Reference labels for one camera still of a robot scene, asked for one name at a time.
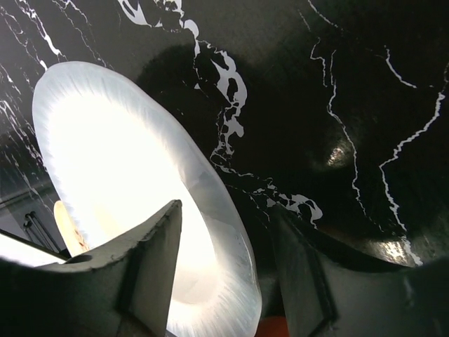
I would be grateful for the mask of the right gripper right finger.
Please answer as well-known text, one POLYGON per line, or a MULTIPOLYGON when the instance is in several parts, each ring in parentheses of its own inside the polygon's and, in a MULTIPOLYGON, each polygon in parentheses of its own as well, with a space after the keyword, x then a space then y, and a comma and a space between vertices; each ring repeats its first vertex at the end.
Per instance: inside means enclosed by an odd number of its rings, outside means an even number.
POLYGON ((448 258, 404 267, 319 232, 282 206, 270 231, 291 336, 447 336, 448 258))

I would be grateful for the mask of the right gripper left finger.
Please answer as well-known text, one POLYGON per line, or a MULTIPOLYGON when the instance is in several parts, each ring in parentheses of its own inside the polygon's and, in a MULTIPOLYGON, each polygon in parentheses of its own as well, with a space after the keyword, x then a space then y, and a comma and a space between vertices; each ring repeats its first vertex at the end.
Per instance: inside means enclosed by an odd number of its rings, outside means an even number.
POLYGON ((91 251, 29 267, 1 260, 2 336, 164 336, 182 203, 91 251))

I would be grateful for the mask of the white fluted plate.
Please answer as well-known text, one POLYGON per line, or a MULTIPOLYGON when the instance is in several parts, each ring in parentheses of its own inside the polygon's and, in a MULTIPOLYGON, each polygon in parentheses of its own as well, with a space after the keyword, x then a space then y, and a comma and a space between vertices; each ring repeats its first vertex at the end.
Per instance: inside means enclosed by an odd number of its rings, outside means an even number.
POLYGON ((125 76, 69 61, 37 81, 32 120, 51 182, 90 248, 182 202, 170 333, 255 335, 262 294, 245 226, 221 178, 169 111, 125 76))

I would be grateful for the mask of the pink plate with leaf sprig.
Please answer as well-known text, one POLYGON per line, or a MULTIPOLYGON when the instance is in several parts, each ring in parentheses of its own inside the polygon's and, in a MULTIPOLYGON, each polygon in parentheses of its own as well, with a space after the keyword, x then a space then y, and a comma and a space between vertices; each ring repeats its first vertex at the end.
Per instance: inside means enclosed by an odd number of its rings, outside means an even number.
POLYGON ((90 250, 87 241, 79 232, 62 201, 58 200, 55 202, 53 215, 62 239, 72 257, 90 250))

